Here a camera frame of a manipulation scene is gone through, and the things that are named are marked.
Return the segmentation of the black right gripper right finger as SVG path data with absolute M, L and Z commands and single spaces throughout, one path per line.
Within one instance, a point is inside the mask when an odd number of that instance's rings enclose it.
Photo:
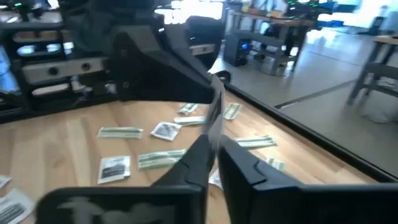
M 398 184 L 309 185 L 227 136 L 218 165 L 232 224 L 398 224 Z

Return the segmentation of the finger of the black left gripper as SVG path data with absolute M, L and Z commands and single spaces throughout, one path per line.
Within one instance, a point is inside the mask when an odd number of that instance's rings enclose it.
M 121 101 L 211 103 L 215 97 L 209 79 L 166 51 L 152 31 L 118 33 L 108 66 Z
M 231 82 L 231 74 L 227 70 L 218 71 L 215 75 L 224 83 Z

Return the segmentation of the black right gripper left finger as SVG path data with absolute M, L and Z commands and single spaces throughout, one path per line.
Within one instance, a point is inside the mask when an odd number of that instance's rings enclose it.
M 202 134 L 149 187 L 68 187 L 39 200 L 35 224 L 205 224 L 215 160 Z

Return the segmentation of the black computer tower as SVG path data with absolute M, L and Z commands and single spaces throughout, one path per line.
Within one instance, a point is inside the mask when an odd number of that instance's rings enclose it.
M 246 30 L 234 30 L 225 36 L 223 59 L 234 67 L 246 65 L 252 49 L 255 33 Z

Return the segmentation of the wooden background table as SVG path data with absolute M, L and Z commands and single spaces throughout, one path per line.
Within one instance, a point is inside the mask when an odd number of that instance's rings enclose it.
M 240 39 L 249 39 L 252 41 L 259 42 L 261 44 L 265 44 L 270 47 L 275 47 L 274 51 L 270 50 L 260 50 L 259 53 L 264 54 L 265 57 L 273 58 L 272 66 L 269 71 L 266 72 L 268 75 L 279 76 L 279 65 L 282 62 L 292 62 L 291 71 L 293 72 L 297 66 L 297 62 L 302 53 L 302 49 L 305 43 L 307 32 L 314 25 L 314 21 L 308 19 L 302 19 L 299 17 L 272 17 L 272 16 L 262 16 L 260 14 L 253 14 L 249 12 L 243 11 L 234 11 L 231 10 L 228 13 L 229 16 L 233 17 L 232 25 L 231 25 L 231 33 L 236 34 Z M 241 21 L 243 18 L 250 18 L 251 21 L 251 29 L 250 30 L 241 30 Z M 280 33 L 277 37 L 268 37 L 264 36 L 260 32 L 255 32 L 254 27 L 257 21 L 266 22 L 270 24 L 277 24 L 281 26 Z M 287 34 L 291 27 L 297 29 L 297 43 L 295 46 L 297 47 L 297 53 L 294 56 L 286 57 L 284 55 L 284 51 L 282 49 L 284 42 L 287 38 Z

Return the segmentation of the background robot green lights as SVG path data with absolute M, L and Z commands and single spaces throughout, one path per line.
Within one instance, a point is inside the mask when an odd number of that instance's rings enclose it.
M 320 14 L 332 15 L 330 8 L 321 6 L 319 1 L 298 2 L 298 0 L 288 0 L 285 17 L 298 17 L 302 19 L 317 20 Z

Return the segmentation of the grey background table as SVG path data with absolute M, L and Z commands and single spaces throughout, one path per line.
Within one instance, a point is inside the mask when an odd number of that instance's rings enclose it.
M 371 54 L 364 64 L 347 99 L 347 104 L 349 105 L 353 104 L 362 89 L 366 89 L 365 96 L 369 96 L 372 91 L 378 91 L 398 98 L 398 90 L 393 90 L 392 88 L 379 84 L 381 78 L 390 78 L 398 81 L 398 67 L 387 64 L 396 48 L 398 48 L 398 34 L 378 35 L 375 36 L 373 41 L 374 47 Z M 388 45 L 389 48 L 381 62 L 376 62 L 383 45 Z

